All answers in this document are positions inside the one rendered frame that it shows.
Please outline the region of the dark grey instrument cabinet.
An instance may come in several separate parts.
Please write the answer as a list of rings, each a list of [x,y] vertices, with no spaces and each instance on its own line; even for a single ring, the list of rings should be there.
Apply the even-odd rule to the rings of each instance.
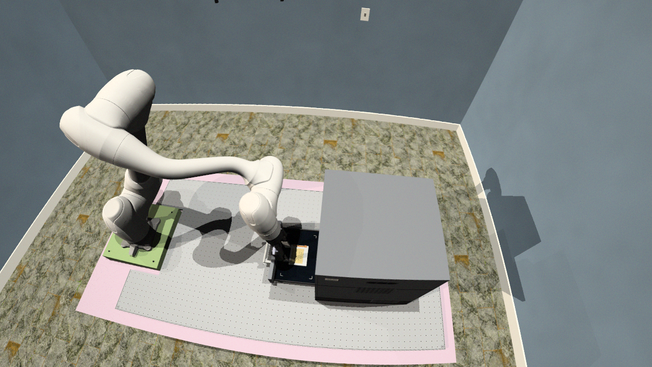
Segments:
[[[450,280],[431,178],[325,169],[319,230],[283,228],[307,266],[267,260],[267,243],[268,280],[315,285],[315,300],[408,304]]]

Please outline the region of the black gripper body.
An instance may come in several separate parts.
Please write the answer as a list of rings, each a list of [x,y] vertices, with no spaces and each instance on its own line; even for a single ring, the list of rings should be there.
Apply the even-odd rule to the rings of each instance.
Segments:
[[[280,234],[274,240],[266,240],[266,241],[271,245],[271,248],[273,248],[273,246],[275,246],[275,248],[278,248],[279,242],[282,238],[283,238],[283,231],[280,229]]]

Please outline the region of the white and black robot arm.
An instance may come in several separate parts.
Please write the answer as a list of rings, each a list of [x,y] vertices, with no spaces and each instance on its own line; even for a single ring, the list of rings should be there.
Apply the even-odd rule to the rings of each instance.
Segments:
[[[263,240],[280,234],[277,203],[283,184],[283,165],[275,156],[247,161],[236,156],[171,160],[147,147],[145,124],[155,97],[155,83],[143,70],[126,70],[113,77],[86,107],[72,107],[59,123],[65,136],[98,160],[127,169],[119,197],[105,203],[107,227],[123,239],[122,248],[135,256],[151,251],[160,218],[148,218],[149,207],[162,179],[233,172],[251,192],[238,203],[247,226]],[[130,134],[129,134],[130,133]],[[146,146],[145,146],[146,145]],[[147,176],[148,175],[148,176]]]

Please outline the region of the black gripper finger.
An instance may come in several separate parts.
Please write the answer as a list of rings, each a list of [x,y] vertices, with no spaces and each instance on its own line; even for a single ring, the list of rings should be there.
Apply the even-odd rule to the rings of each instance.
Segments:
[[[291,244],[288,242],[289,239],[286,238],[287,233],[285,232],[284,228],[282,227],[282,224],[280,224],[280,227],[281,227],[281,230],[283,231],[283,239],[281,239],[280,241],[285,246],[285,248],[291,248]]]
[[[275,248],[275,246],[273,246],[273,250],[272,250],[272,252],[271,252],[271,255],[274,255],[274,257],[275,257],[277,260],[280,260],[280,261],[289,261],[289,259],[287,258],[287,256],[284,255],[284,252],[283,252],[283,249],[282,249],[282,244],[281,244],[281,242],[279,242],[279,247],[278,247],[278,248]]]

